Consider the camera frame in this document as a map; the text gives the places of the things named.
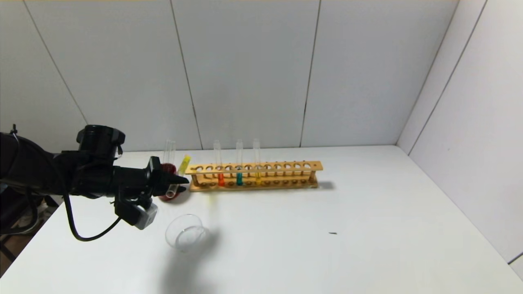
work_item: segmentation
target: test tube rack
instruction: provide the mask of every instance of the test tube rack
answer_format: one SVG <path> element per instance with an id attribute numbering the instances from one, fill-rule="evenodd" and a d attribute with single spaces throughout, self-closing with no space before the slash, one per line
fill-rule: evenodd
<path id="1" fill-rule="evenodd" d="M 232 191 L 232 190 L 271 190 L 318 188 L 316 172 L 322 171 L 320 161 L 284 161 L 235 163 L 217 166 L 216 164 L 189 165 L 186 175 L 191 175 L 191 192 Z M 236 184 L 236 175 L 243 174 L 243 184 Z M 256 174 L 259 173 L 259 184 Z M 225 186 L 218 185 L 218 175 L 223 174 Z"/>

